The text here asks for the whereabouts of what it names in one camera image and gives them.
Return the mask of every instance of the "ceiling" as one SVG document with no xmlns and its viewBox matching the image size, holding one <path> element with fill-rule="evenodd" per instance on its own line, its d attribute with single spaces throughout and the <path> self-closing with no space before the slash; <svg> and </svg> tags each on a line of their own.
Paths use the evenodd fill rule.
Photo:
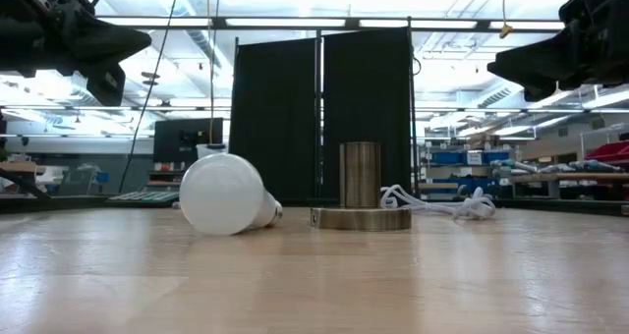
<svg viewBox="0 0 629 334">
<path fill-rule="evenodd" d="M 96 7 L 98 16 L 168 17 L 173 0 L 101 0 Z M 557 20 L 558 8 L 567 0 L 504 0 L 504 16 L 507 20 Z M 187 17 L 339 17 L 339 18 L 431 18 L 431 19 L 492 19 L 503 18 L 503 0 L 177 0 L 179 14 Z M 164 39 L 163 29 L 143 29 L 153 39 L 148 49 L 124 61 L 122 67 L 127 74 L 124 105 L 142 105 L 146 97 L 143 72 L 155 70 L 157 57 Z M 233 60 L 236 38 L 240 44 L 289 40 L 315 37 L 312 30 L 291 29 L 226 29 L 216 33 L 199 31 L 200 41 L 207 48 L 213 46 L 216 63 L 220 67 L 214 75 L 215 107 L 220 111 L 214 116 L 229 118 L 232 91 Z M 210 36 L 215 35 L 215 46 Z M 552 37 L 551 33 L 512 33 L 500 39 L 496 33 L 414 31 L 415 56 L 422 63 L 421 72 L 415 76 L 416 106 L 418 108 L 470 107 L 470 108 L 527 108 L 521 87 L 495 77 L 486 70 L 495 53 L 509 48 L 534 43 Z M 176 107 L 198 107 L 210 105 L 210 63 L 206 50 L 183 29 L 171 29 L 163 48 L 163 60 L 158 74 L 159 85 L 153 88 L 149 106 L 164 102 Z M 56 73 L 43 73 L 35 79 L 0 75 L 3 94 L 0 105 L 79 105 L 94 106 L 97 102 L 85 94 L 78 78 L 61 78 Z M 16 89 L 28 87 L 29 92 Z M 605 90 L 594 92 L 593 87 L 582 87 L 581 94 L 563 94 L 541 107 L 581 108 L 588 100 L 605 95 Z M 151 111 L 143 117 L 142 130 L 150 133 L 152 122 L 160 119 L 206 117 L 207 111 L 175 110 L 172 112 Z M 536 117 L 554 119 L 557 114 L 540 113 Z M 49 121 L 56 116 L 66 121 L 76 121 L 77 113 L 47 109 L 14 109 L 5 114 L 9 118 L 40 123 L 47 131 Z M 140 116 L 135 111 L 81 112 L 79 116 L 108 122 L 102 132 L 123 134 L 132 132 Z M 492 126 L 513 125 L 514 121 L 528 119 L 532 114 L 510 112 L 419 112 L 419 126 L 427 136 L 443 135 L 444 127 L 456 131 Z M 121 126 L 113 129 L 112 124 Z M 75 129 L 84 133 L 84 129 Z"/>
</svg>

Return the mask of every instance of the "white light bulb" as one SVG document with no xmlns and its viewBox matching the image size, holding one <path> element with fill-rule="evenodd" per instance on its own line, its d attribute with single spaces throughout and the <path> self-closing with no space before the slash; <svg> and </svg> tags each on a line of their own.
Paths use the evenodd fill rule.
<svg viewBox="0 0 629 334">
<path fill-rule="evenodd" d="M 264 189 L 256 168 L 229 153 L 195 162 L 182 181 L 180 201 L 188 221 L 208 235 L 270 227 L 282 216 L 282 206 Z"/>
</svg>

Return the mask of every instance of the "black divider panel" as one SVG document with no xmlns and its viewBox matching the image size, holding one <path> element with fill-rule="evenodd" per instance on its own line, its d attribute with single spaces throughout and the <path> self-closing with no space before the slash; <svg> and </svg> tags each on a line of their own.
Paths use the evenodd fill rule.
<svg viewBox="0 0 629 334">
<path fill-rule="evenodd" d="M 315 197 L 315 40 L 242 45 L 229 151 L 259 170 L 280 201 Z"/>
<path fill-rule="evenodd" d="M 381 143 L 382 182 L 411 186 L 409 37 L 405 28 L 328 35 L 323 43 L 324 197 L 339 197 L 339 145 Z"/>
</svg>

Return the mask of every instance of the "metal cylinder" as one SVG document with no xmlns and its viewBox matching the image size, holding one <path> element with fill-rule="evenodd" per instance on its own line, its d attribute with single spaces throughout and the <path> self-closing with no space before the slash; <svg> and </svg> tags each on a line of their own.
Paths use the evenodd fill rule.
<svg viewBox="0 0 629 334">
<path fill-rule="evenodd" d="M 340 150 L 341 207 L 378 207 L 380 144 L 347 142 Z"/>
</svg>

